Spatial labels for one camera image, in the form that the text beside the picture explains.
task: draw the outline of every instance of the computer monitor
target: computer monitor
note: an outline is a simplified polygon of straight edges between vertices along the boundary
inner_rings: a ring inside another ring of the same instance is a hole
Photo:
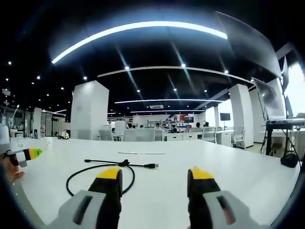
[[[252,79],[260,96],[263,99],[263,103],[266,108],[267,119],[270,120],[275,118],[285,118],[283,115],[278,115],[279,110],[281,109],[282,99],[277,96],[274,88],[258,79]]]
[[[230,113],[220,113],[220,121],[230,121]]]

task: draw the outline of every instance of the white chair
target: white chair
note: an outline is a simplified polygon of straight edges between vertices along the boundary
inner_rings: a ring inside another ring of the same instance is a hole
[[[163,141],[163,130],[155,130],[155,141]]]
[[[103,125],[99,130],[101,141],[113,141],[112,131],[110,125]]]
[[[236,143],[241,143],[242,145],[244,145],[244,149],[246,149],[246,145],[244,143],[244,126],[238,126],[238,127],[234,127],[234,135],[233,135],[233,142],[234,145],[236,146]]]
[[[126,129],[123,136],[124,142],[153,142],[155,139],[155,129]]]
[[[200,127],[194,127],[194,128],[192,128],[191,129],[191,132],[193,133],[195,133],[195,132],[202,132],[202,128],[200,128]]]
[[[202,133],[202,140],[207,142],[214,142],[217,144],[216,127],[204,127]]]

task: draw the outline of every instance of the office chair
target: office chair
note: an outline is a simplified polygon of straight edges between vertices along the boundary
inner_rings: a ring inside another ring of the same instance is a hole
[[[214,142],[217,144],[216,127],[204,127],[202,133],[202,140],[207,142]]]
[[[234,135],[233,135],[233,142],[234,146],[236,146],[236,143],[240,142],[244,145],[244,149],[246,149],[246,145],[244,142],[244,126],[238,126],[234,127]]]

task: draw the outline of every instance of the white pillar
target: white pillar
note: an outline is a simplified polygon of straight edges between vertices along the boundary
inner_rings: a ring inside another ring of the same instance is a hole
[[[71,138],[95,140],[107,125],[109,90],[97,81],[77,85],[71,108]]]
[[[234,127],[244,126],[245,146],[253,145],[253,113],[247,86],[236,84],[229,89],[234,117]]]
[[[34,129],[37,129],[37,137],[40,138],[40,127],[41,127],[41,108],[34,108],[34,114],[33,114],[33,135],[34,135]]]
[[[218,106],[214,107],[214,114],[215,114],[215,126],[218,127],[219,126],[219,110],[218,110]]]

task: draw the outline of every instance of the window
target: window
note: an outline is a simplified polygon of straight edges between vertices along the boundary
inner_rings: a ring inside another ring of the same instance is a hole
[[[228,99],[218,105],[218,111],[219,111],[219,120],[220,120],[220,113],[230,113],[230,121],[225,121],[225,126],[227,127],[233,127],[234,121],[233,121],[233,111],[232,111],[232,105],[231,105],[231,99]],[[224,122],[220,121],[219,126],[223,126]]]
[[[285,91],[288,96],[293,115],[305,113],[305,78],[299,63],[289,67],[289,84]]]
[[[205,111],[205,120],[209,123],[209,126],[216,125],[214,107],[211,107]]]

